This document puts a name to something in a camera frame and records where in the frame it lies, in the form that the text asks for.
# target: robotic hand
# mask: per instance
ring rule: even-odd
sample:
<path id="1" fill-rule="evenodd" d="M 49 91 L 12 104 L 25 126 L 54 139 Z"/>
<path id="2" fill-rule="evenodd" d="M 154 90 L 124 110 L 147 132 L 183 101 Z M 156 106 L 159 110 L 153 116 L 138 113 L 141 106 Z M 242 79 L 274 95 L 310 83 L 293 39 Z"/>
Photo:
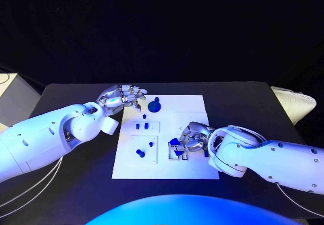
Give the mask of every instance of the robotic hand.
<path id="1" fill-rule="evenodd" d="M 215 129 L 198 122 L 190 122 L 173 147 L 177 155 L 186 150 L 208 151 L 209 164 L 234 177 L 242 177 L 249 168 L 267 181 L 324 195 L 324 149 L 267 141 L 238 126 Z"/>
<path id="2" fill-rule="evenodd" d="M 147 90 L 115 85 L 95 102 L 71 105 L 39 115 L 0 133 L 0 183 L 49 165 L 100 131 L 114 134 L 118 122 L 110 118 L 126 106 L 141 111 L 137 99 L 146 99 Z"/>

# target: black table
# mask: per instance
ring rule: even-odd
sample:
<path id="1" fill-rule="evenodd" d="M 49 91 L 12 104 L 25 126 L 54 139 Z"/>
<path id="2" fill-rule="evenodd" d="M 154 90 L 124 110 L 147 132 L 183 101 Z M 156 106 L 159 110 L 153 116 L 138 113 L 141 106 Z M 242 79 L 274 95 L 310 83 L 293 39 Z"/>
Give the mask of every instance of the black table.
<path id="1" fill-rule="evenodd" d="M 32 117 L 72 104 L 94 101 L 113 84 L 52 84 L 46 87 Z M 303 139 L 267 83 L 138 83 L 150 94 L 203 95 L 209 124 L 238 125 L 259 132 L 268 140 L 303 144 Z M 123 112 L 113 116 L 121 122 Z M 221 173 L 221 180 L 113 180 L 120 137 L 102 132 L 65 156 L 56 178 L 35 201 L 0 224 L 82 224 L 124 203 L 156 195 L 192 194 L 232 199 L 259 206 L 290 218 L 316 218 L 284 196 L 275 184 L 252 170 L 244 178 Z M 12 199 L 48 174 L 55 164 L 0 184 L 0 202 Z M 35 188 L 0 214 L 16 209 L 39 192 Z M 310 210 L 324 214 L 324 196 L 284 187 L 291 198 Z"/>

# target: black backdrop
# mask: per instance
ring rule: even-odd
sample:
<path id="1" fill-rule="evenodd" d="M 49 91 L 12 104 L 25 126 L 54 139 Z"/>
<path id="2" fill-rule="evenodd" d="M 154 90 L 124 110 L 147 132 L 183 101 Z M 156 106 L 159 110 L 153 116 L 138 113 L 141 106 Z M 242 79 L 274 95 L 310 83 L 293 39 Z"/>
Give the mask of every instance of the black backdrop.
<path id="1" fill-rule="evenodd" d="M 265 81 L 324 40 L 323 1 L 0 1 L 0 67 L 51 83 Z"/>

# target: blue object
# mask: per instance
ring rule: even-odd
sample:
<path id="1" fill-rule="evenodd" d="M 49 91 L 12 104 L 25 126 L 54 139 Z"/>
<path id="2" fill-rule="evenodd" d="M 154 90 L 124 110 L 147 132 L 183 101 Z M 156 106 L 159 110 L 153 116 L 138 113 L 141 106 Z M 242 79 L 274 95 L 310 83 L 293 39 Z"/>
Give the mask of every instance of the blue object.
<path id="1" fill-rule="evenodd" d="M 174 151 L 174 153 L 176 153 L 176 156 L 180 156 L 185 154 L 185 151 Z"/>
<path id="2" fill-rule="evenodd" d="M 205 150 L 205 157 L 209 157 L 208 150 Z"/>
<path id="3" fill-rule="evenodd" d="M 195 212 L 179 216 L 170 209 L 195 209 Z M 288 218 L 252 205 L 199 195 L 143 198 L 114 208 L 87 225 L 107 224 L 298 225 Z"/>
<path id="4" fill-rule="evenodd" d="M 153 102 L 150 102 L 149 103 L 149 111 L 151 112 L 151 113 L 157 113 L 159 111 L 160 111 L 160 109 L 162 109 L 162 104 L 160 104 L 160 102 L 159 102 L 160 100 L 159 100 L 159 98 L 156 97 L 156 100 L 153 101 Z"/>
<path id="5" fill-rule="evenodd" d="M 146 156 L 146 153 L 140 149 L 137 149 L 137 154 L 140 155 L 141 158 Z"/>
<path id="6" fill-rule="evenodd" d="M 180 145 L 180 142 L 179 142 L 179 140 L 176 138 L 170 140 L 170 145 L 172 146 Z"/>

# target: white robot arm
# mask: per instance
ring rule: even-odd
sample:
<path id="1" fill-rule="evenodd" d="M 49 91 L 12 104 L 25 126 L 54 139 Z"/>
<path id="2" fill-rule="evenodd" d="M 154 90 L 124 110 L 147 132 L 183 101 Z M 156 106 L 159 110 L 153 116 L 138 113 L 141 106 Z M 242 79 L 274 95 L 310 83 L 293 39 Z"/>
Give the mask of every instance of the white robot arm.
<path id="1" fill-rule="evenodd" d="M 177 151 L 208 150 L 209 164 L 242 177 L 252 169 L 270 182 L 324 195 L 324 149 L 267 139 L 254 131 L 228 126 L 215 129 L 192 122 Z"/>
<path id="2" fill-rule="evenodd" d="M 137 99 L 147 90 L 115 85 L 100 95 L 95 102 L 71 105 L 39 115 L 0 133 L 0 183 L 49 165 L 100 131 L 114 134 L 118 122 L 110 118 L 124 106 L 141 111 Z"/>

